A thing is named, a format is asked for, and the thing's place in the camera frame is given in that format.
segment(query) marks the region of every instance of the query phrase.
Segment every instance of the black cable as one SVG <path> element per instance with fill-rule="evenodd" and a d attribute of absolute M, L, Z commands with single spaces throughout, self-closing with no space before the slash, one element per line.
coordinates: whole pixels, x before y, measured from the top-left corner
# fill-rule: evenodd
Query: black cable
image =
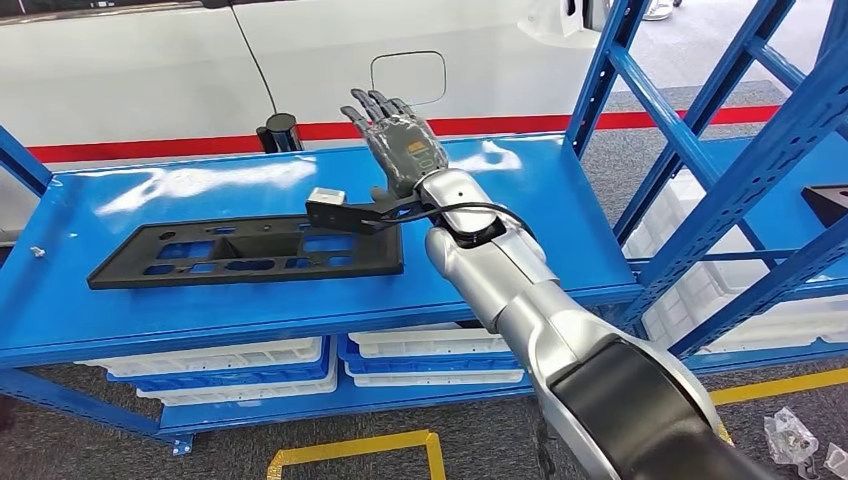
<path fill-rule="evenodd" d="M 398 224 L 398 223 L 414 222 L 415 220 L 421 220 L 422 218 L 435 217 L 436 215 L 441 215 L 443 213 L 450 212 L 452 210 L 457 210 L 457 209 L 460 209 L 460 208 L 488 208 L 489 210 L 495 210 L 497 212 L 504 213 L 506 215 L 509 215 L 510 218 L 512 218 L 516 222 L 518 222 L 521 225 L 521 228 L 523 228 L 528 234 L 530 234 L 531 237 L 536 238 L 536 235 L 533 233 L 533 230 L 530 229 L 530 226 L 527 225 L 527 222 L 525 222 L 521 217 L 519 217 L 512 210 L 510 210 L 510 209 L 508 209 L 504 206 L 497 205 L 495 203 L 486 203 L 486 202 L 454 203 L 453 205 L 445 205 L 443 207 L 436 207 L 432 210 L 427 210 L 425 212 L 415 213 L 415 214 L 412 214 L 412 215 L 403 215 L 403 216 L 395 217 L 395 218 L 380 219 L 379 223 Z"/>
<path fill-rule="evenodd" d="M 271 93 L 271 87 L 268 86 L 268 80 L 265 78 L 265 72 L 262 71 L 262 67 L 259 65 L 259 60 L 256 59 L 256 54 L 253 53 L 253 47 L 250 46 L 250 42 L 247 40 L 247 35 L 244 33 L 244 28 L 242 28 L 241 22 L 236 14 L 233 0 L 227 0 L 227 3 L 230 4 L 230 11 L 233 12 L 233 18 L 236 19 L 236 25 L 239 27 L 239 32 L 241 32 L 241 38 L 244 39 L 244 44 L 247 47 L 247 51 L 250 53 L 250 58 L 253 59 L 253 64 L 256 65 L 256 71 L 259 72 L 259 78 L 262 79 L 262 84 L 265 85 L 265 91 L 268 93 L 268 100 L 271 101 L 271 109 L 274 110 L 274 114 L 276 115 L 279 113 L 277 112 L 277 102 L 274 101 L 274 94 Z"/>

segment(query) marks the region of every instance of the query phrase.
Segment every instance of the yellow tape line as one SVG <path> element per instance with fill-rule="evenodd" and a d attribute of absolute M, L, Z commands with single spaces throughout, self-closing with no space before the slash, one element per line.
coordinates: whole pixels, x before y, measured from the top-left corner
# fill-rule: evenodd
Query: yellow tape line
<path fill-rule="evenodd" d="M 763 397 L 773 397 L 785 393 L 801 392 L 814 388 L 829 387 L 848 383 L 848 368 L 840 368 L 822 373 L 812 373 L 799 377 L 789 377 L 770 382 L 753 383 L 740 387 L 725 388 L 710 392 L 716 405 L 739 403 Z"/>
<path fill-rule="evenodd" d="M 430 479 L 445 480 L 445 465 L 442 459 L 442 447 L 439 444 L 439 436 L 429 430 L 416 430 L 414 432 L 280 450 L 274 455 L 271 464 L 268 465 L 266 478 L 267 480 L 281 480 L 283 468 L 287 465 L 298 465 L 319 460 L 332 460 L 420 446 L 424 446 L 427 450 Z"/>
<path fill-rule="evenodd" d="M 712 400 L 716 405 L 727 405 L 730 403 L 739 403 L 757 398 L 801 392 L 804 390 L 829 387 L 843 383 L 848 383 L 848 368 L 784 378 L 770 382 L 725 388 L 710 392 L 710 397 L 712 397 Z M 719 426 L 719 436 L 731 445 L 733 444 L 730 435 L 724 428 L 724 424 Z M 283 467 L 286 465 L 296 465 L 319 460 L 331 460 L 335 458 L 351 457 L 354 455 L 364 455 L 367 453 L 385 452 L 387 450 L 419 446 L 424 446 L 427 450 L 427 462 L 430 467 L 431 480 L 444 480 L 445 466 L 442 458 L 442 448 L 439 444 L 439 436 L 429 430 L 417 430 L 414 432 L 383 435 L 381 437 L 362 438 L 358 440 L 327 443 L 311 447 L 280 450 L 268 466 L 267 480 L 281 480 Z"/>

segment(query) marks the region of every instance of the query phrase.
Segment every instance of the blue metal shelf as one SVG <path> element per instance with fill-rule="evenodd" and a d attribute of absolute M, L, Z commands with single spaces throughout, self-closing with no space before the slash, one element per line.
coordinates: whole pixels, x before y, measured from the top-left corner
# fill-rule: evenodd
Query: blue metal shelf
<path fill-rule="evenodd" d="M 560 135 L 535 135 L 445 147 L 493 200 L 533 225 L 548 264 L 577 301 L 632 300 L 641 287 L 576 158 L 561 157 L 561 144 Z M 367 202 L 368 186 L 383 183 L 364 147 L 57 174 L 0 270 L 0 367 L 469 318 L 424 252 L 423 221 L 403 225 L 399 275 L 99 291 L 86 284 L 139 225 L 302 213 L 317 185 Z M 47 254 L 35 258 L 31 246 Z"/>
<path fill-rule="evenodd" d="M 848 217 L 822 228 L 801 186 L 848 182 L 848 7 L 834 2 L 815 68 L 804 76 L 768 40 L 793 0 L 760 0 L 680 119 L 628 53 L 648 0 L 613 4 L 565 135 L 445 143 L 453 166 L 471 172 L 493 200 L 530 223 L 563 288 L 612 321 L 644 334 L 641 317 L 734 225 L 770 272 L 674 344 L 690 356 L 752 315 L 785 300 L 848 293 Z M 793 95 L 753 139 L 702 142 L 700 134 L 753 61 Z M 669 138 L 610 230 L 579 165 L 618 76 Z M 156 353 L 282 338 L 465 320 L 468 308 L 432 268 L 428 225 L 403 226 L 403 274 L 355 279 L 92 291 L 86 277 L 136 227 L 302 213 L 315 186 L 367 202 L 384 175 L 363 147 L 52 175 L 0 128 L 0 163 L 41 196 L 0 270 L 0 393 L 173 446 L 222 427 L 420 407 L 531 392 L 520 384 L 357 388 L 340 373 L 336 392 L 249 402 L 168 407 L 160 424 L 14 367 Z M 657 255 L 635 267 L 627 238 L 667 180 L 688 166 L 707 193 Z M 30 251 L 46 252 L 36 258 Z M 829 279 L 808 282 L 816 276 Z M 333 302 L 306 299 L 332 298 Z M 697 355 L 696 373 L 848 353 L 848 344 Z"/>
<path fill-rule="evenodd" d="M 165 407 L 161 435 L 194 433 L 219 428 L 301 420 L 305 418 L 377 412 L 398 408 L 430 407 L 446 403 L 528 395 L 528 376 L 519 383 L 446 385 L 432 387 L 357 387 L 339 361 L 339 384 L 328 394 L 269 398 L 249 402 Z"/>
<path fill-rule="evenodd" d="M 704 149 L 713 166 L 724 173 L 750 142 L 750 138 L 713 140 L 704 142 Z M 848 141 L 838 134 L 829 135 L 751 208 L 745 221 L 764 248 L 797 249 L 824 233 L 825 228 L 801 197 L 801 190 L 810 185 L 848 184 L 848 162 L 841 161 L 845 158 Z M 830 279 L 827 283 L 834 287 L 832 294 L 848 293 L 848 258 L 820 275 Z"/>
<path fill-rule="evenodd" d="M 848 343 L 829 343 L 818 339 L 802 347 L 768 348 L 744 352 L 692 355 L 683 363 L 696 375 L 707 375 L 748 368 L 770 367 L 848 354 Z"/>

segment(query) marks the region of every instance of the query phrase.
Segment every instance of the white plastic bin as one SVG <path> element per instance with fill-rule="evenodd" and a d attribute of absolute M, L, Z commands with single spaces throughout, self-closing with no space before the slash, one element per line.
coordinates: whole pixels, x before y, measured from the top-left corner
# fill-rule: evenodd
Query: white plastic bin
<path fill-rule="evenodd" d="M 409 387 L 422 385 L 471 385 L 481 383 L 518 383 L 524 370 L 468 370 L 451 372 L 346 373 L 357 387 Z"/>
<path fill-rule="evenodd" d="M 224 387 L 182 388 L 179 390 L 157 390 L 145 392 L 136 390 L 143 398 L 156 398 L 165 406 L 196 405 L 201 403 L 240 402 L 261 398 L 292 397 L 296 395 L 314 395 L 332 393 L 338 386 L 338 357 L 335 340 L 330 345 L 327 376 L 317 380 L 294 382 L 256 383 L 251 385 L 230 385 Z"/>
<path fill-rule="evenodd" d="M 116 377 L 287 365 L 317 361 L 321 356 L 321 341 L 322 337 L 296 338 L 76 363 L 103 367 Z"/>
<path fill-rule="evenodd" d="M 688 170 L 681 170 L 660 192 L 622 251 L 628 258 L 651 257 L 671 237 L 705 195 Z M 753 251 L 738 227 L 710 253 Z M 760 260 L 698 262 L 645 313 L 651 340 L 664 347 L 727 305 L 768 273 Z M 803 346 L 817 338 L 848 339 L 848 295 L 786 302 L 753 317 L 704 349 L 731 352 Z"/>
<path fill-rule="evenodd" d="M 365 358 L 509 351 L 500 335 L 493 335 L 485 328 L 461 328 L 456 323 L 351 333 L 348 336 L 359 344 L 359 354 Z"/>

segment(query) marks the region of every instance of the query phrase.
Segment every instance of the car door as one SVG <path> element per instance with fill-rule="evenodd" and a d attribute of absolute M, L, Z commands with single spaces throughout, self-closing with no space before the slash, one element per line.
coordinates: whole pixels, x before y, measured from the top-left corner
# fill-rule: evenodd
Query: car door
<path fill-rule="evenodd" d="M 136 158 L 119 163 L 141 161 L 145 148 L 162 157 L 163 140 L 249 135 L 271 113 L 229 9 L 0 0 L 0 16 L 0 125 L 56 152 L 65 162 L 54 170 L 101 165 L 86 160 L 120 159 L 129 147 Z M 0 171 L 0 236 L 22 228 L 35 202 Z"/>
<path fill-rule="evenodd" d="M 574 0 L 237 1 L 278 108 L 307 124 L 342 121 L 351 87 L 472 126 L 570 113 L 598 38 Z"/>

